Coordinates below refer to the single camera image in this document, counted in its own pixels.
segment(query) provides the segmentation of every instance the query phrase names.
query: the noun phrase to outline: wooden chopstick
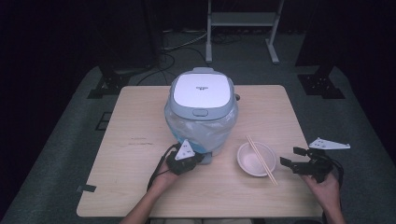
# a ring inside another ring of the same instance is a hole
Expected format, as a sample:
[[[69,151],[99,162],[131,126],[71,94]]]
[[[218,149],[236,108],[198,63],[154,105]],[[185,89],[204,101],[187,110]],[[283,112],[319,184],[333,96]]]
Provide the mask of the wooden chopstick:
[[[247,140],[249,141],[251,147],[253,147],[254,151],[256,152],[257,157],[259,158],[259,161],[262,163],[262,166],[264,167],[265,171],[267,172],[268,176],[270,177],[271,181],[275,186],[277,186],[277,182],[274,178],[274,176],[271,173],[271,170],[268,168],[267,163],[265,162],[264,158],[262,157],[262,154],[260,154],[259,150],[256,148],[256,145],[254,145],[253,140],[251,140],[250,136],[247,135]]]

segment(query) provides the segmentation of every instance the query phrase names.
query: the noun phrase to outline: wooden tabletop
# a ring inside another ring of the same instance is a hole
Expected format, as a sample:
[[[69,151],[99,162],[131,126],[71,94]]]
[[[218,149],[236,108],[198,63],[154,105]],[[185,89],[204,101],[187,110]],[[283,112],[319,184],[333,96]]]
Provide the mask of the wooden tabletop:
[[[166,149],[176,143],[163,114],[170,87],[125,87],[120,93],[78,204],[81,217],[124,217],[145,194]],[[208,165],[183,174],[156,203],[151,217],[319,217],[321,208],[306,184],[279,157],[307,148],[303,132],[281,86],[235,86],[239,116],[220,154]],[[254,177],[238,165],[236,152],[263,142],[277,156],[273,175]]]

